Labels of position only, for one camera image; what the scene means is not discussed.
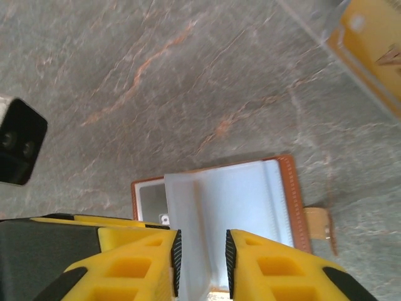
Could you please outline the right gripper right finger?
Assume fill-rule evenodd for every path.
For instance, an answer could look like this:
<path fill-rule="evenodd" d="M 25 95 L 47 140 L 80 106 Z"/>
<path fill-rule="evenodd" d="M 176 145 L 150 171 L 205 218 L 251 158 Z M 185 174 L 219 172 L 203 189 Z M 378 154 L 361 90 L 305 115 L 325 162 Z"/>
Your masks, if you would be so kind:
<path fill-rule="evenodd" d="M 226 232 L 231 300 L 375 300 L 341 266 L 243 230 Z"/>

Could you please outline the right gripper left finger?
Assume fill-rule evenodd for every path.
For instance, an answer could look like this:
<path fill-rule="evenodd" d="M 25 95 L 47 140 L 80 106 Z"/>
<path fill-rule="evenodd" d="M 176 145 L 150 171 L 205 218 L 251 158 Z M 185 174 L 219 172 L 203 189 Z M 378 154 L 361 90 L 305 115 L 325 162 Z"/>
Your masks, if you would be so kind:
<path fill-rule="evenodd" d="M 182 233 L 168 252 L 132 248 L 100 252 L 71 264 L 36 300 L 176 300 L 179 296 Z"/>

